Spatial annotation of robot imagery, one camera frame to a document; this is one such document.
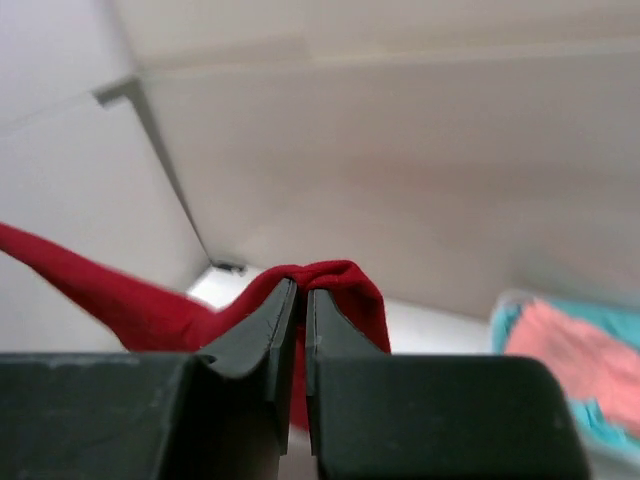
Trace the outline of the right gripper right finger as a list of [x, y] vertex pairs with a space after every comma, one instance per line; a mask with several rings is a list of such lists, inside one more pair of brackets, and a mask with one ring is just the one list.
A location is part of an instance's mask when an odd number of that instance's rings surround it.
[[323, 479], [587, 479], [558, 382], [538, 361], [382, 352], [309, 294], [306, 392]]

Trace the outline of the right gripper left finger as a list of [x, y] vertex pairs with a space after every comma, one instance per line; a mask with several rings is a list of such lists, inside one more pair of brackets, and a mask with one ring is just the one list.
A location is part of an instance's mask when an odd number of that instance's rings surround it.
[[195, 353], [5, 354], [5, 479], [274, 479], [286, 452], [296, 284]]

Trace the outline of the red t shirt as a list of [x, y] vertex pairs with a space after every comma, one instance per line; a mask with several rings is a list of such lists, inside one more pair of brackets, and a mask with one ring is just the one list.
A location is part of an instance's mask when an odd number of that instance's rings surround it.
[[213, 311], [8, 224], [1, 226], [1, 249], [103, 323], [131, 351], [195, 352], [256, 311], [283, 279], [294, 281], [301, 296], [329, 291], [361, 337], [384, 354], [391, 351], [383, 296], [351, 260], [272, 267], [225, 309]]

